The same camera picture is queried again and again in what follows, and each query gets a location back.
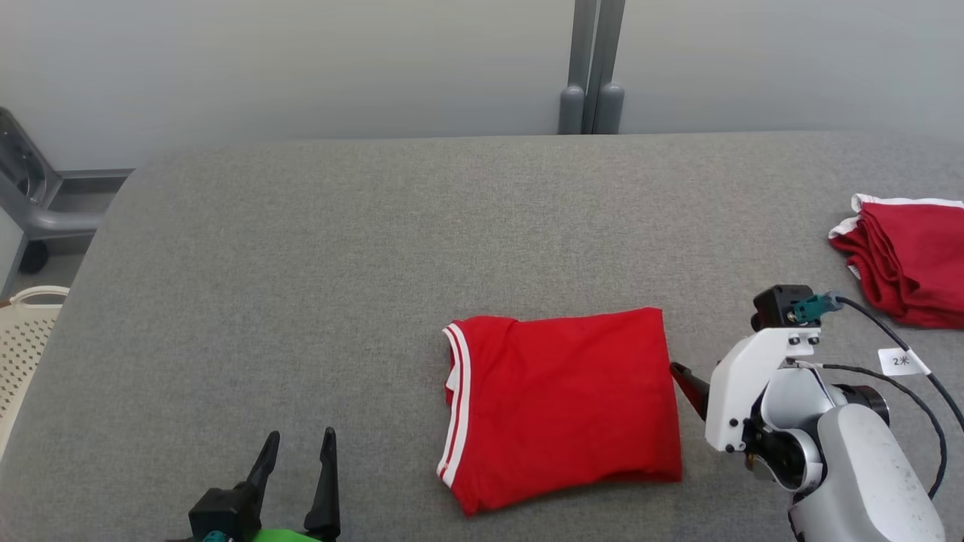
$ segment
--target white tag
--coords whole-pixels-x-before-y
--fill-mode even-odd
[[[914,360],[913,354],[904,352],[902,348],[881,348],[877,350],[880,357],[881,372],[887,376],[906,376],[921,374],[921,366]]]
[[[455,372],[455,367],[448,371],[448,380],[445,381],[445,387],[448,388],[450,392],[455,391],[455,385],[459,383],[459,375]]]

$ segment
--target gray fabric surface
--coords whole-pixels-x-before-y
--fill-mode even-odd
[[[826,234],[850,196],[964,199],[964,154],[883,135],[754,133],[294,142],[175,155],[123,186],[0,466],[0,539],[160,540],[281,432],[266,526],[297,528],[338,431],[352,540],[790,540],[788,495],[717,454],[681,395],[685,480],[566,491],[467,520],[436,478],[441,328],[479,313],[665,311],[709,376],[776,283],[859,296]],[[886,338],[826,318],[819,358]],[[964,334],[901,330],[964,402]],[[846,374],[830,381],[861,382]],[[937,507],[964,532],[964,439]],[[879,388],[929,485],[926,417]]]

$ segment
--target red cloth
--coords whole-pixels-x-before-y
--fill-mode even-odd
[[[437,470],[466,515],[602,479],[680,481],[659,309],[456,320]]]
[[[830,231],[871,305],[894,320],[964,328],[964,203],[853,197],[859,216]]]

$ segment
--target plastic basket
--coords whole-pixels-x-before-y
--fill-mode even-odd
[[[61,286],[35,286],[0,304],[0,459],[62,306],[31,305],[26,300],[41,295],[66,297],[69,291]]]

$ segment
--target white stripe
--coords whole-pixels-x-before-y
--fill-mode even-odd
[[[830,230],[830,234],[827,235],[828,238],[833,239],[838,235],[847,235],[848,233],[857,229],[857,223],[860,222],[859,216],[851,216],[846,218],[843,222],[839,223],[835,228]]]
[[[448,343],[452,347],[452,359],[455,361],[455,365],[452,367],[452,371],[449,373],[448,381],[451,382],[451,375],[458,375],[459,371],[462,370],[462,362],[459,357],[459,346],[455,343],[455,337],[452,332],[448,331],[448,328],[442,330],[445,336],[448,337]],[[445,459],[448,457],[448,451],[452,448],[452,434],[455,433],[455,413],[456,409],[459,408],[457,401],[459,399],[459,379],[458,376],[455,378],[455,383],[453,387],[450,388],[454,395],[452,395],[452,417],[448,419],[448,435],[445,437],[445,449],[442,450],[442,460],[439,461],[439,467],[435,469],[436,475],[442,474],[442,469],[445,468]]]
[[[454,392],[455,387],[459,382],[459,368],[455,365],[452,366],[452,370],[448,371],[448,380],[445,381],[445,387],[450,391]]]
[[[911,200],[910,198],[875,198],[867,194],[854,194],[850,199],[850,206],[855,211],[863,208],[864,203],[880,203],[882,205],[941,205],[942,207],[959,207],[964,209],[964,202],[958,200],[942,200],[941,198],[921,198]]]
[[[854,194],[850,198],[850,208],[856,212],[864,208],[864,203],[880,203],[882,205],[941,205],[942,207],[958,207],[964,209],[964,202],[958,200],[943,200],[941,198],[922,198],[911,200],[910,198],[876,198],[867,194]],[[830,230],[827,237],[833,239],[840,235],[847,235],[857,228],[860,222],[859,216],[853,216],[843,220],[838,226]]]
[[[466,336],[459,329],[459,326],[451,324],[448,326],[455,337],[458,338],[459,345],[462,346],[462,400],[459,401],[459,424],[455,428],[455,450],[452,452],[452,459],[448,462],[448,468],[442,476],[445,485],[452,487],[455,474],[459,470],[459,463],[462,462],[462,451],[466,447],[466,437],[469,434],[469,395],[472,390],[472,362],[469,355],[469,343]]]

